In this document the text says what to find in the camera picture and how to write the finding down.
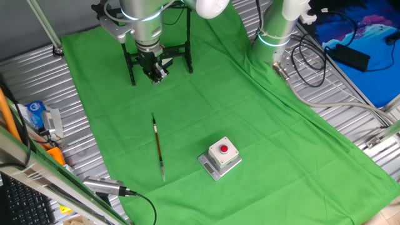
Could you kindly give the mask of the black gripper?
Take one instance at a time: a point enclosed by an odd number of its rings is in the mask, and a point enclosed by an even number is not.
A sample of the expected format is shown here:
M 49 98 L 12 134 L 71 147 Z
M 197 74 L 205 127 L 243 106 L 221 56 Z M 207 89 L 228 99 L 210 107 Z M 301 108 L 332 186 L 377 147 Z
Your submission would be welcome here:
M 151 80 L 151 82 L 159 83 L 168 74 L 168 70 L 162 65 L 161 56 L 163 50 L 157 51 L 138 51 L 138 63 L 141 66 L 143 73 Z

